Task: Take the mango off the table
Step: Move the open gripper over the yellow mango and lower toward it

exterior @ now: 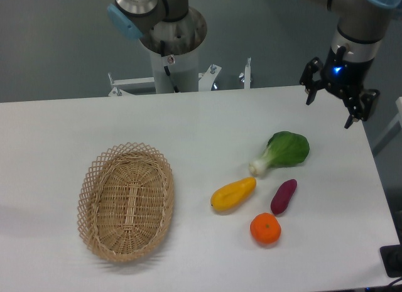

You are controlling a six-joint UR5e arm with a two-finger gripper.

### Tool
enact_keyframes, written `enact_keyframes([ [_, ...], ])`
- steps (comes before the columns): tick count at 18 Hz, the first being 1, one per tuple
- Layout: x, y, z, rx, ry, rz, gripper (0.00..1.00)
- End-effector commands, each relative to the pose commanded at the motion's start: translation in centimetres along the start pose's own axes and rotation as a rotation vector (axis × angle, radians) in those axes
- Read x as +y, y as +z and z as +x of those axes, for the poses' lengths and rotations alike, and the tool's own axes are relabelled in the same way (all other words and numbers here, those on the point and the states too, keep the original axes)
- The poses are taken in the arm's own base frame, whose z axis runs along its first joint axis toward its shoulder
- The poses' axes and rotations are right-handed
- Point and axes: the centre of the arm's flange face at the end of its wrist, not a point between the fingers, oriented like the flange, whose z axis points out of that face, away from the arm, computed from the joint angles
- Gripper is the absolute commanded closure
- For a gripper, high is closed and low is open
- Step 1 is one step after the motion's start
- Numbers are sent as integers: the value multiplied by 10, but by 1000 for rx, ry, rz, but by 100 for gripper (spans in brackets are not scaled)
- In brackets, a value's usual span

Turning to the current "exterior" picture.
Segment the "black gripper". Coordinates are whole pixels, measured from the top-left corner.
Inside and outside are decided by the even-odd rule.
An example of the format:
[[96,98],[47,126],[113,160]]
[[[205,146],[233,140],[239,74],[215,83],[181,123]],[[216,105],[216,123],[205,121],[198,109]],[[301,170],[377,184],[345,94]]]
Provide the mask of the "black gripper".
[[[312,58],[303,70],[300,85],[307,93],[306,105],[310,105],[316,97],[317,91],[325,89],[336,97],[342,99],[349,112],[344,125],[345,129],[354,122],[367,121],[375,111],[380,91],[363,88],[363,81],[370,69],[373,59],[365,62],[350,62],[341,59],[337,61],[337,54],[329,50],[325,65],[318,57]],[[320,78],[314,80],[313,76],[320,72]]]

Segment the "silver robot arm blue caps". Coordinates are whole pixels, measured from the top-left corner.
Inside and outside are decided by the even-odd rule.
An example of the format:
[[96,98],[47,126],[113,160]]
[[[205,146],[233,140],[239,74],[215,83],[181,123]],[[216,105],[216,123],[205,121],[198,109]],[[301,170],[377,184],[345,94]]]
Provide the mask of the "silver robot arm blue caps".
[[[366,89],[364,79],[401,0],[309,1],[338,14],[339,22],[326,61],[313,58],[300,77],[307,103],[324,89],[347,108],[346,127],[366,121],[379,91]],[[188,0],[114,0],[107,14],[122,35],[139,40],[156,58],[154,78],[159,93],[198,89],[197,71],[185,69],[180,58],[204,42],[207,25]]]

